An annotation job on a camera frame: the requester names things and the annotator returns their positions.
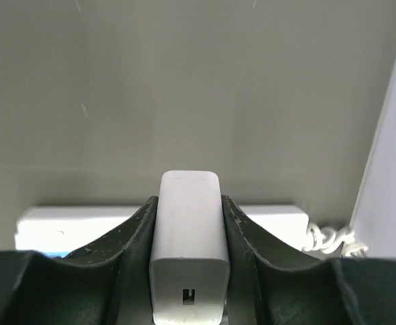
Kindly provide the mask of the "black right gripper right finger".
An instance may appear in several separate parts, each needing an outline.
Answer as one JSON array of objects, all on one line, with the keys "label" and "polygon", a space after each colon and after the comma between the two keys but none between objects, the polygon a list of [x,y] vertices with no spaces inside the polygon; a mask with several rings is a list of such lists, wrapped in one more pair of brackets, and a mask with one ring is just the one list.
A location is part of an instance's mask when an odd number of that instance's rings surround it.
[{"label": "black right gripper right finger", "polygon": [[317,259],[221,201],[230,324],[396,324],[396,259]]}]

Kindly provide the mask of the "white USB charger plug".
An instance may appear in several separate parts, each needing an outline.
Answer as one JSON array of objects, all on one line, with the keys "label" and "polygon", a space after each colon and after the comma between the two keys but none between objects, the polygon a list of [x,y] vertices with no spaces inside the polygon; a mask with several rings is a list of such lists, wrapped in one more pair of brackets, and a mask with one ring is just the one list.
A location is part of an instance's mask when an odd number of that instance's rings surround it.
[{"label": "white USB charger plug", "polygon": [[218,176],[162,175],[149,262],[155,324],[220,324],[230,275]]}]

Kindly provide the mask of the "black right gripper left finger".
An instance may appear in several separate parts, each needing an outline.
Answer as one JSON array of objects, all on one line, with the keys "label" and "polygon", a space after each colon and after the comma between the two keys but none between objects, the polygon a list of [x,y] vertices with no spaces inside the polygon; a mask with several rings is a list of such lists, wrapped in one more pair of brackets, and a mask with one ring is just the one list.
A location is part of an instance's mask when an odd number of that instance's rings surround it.
[{"label": "black right gripper left finger", "polygon": [[63,258],[0,251],[0,324],[151,324],[157,205]]}]

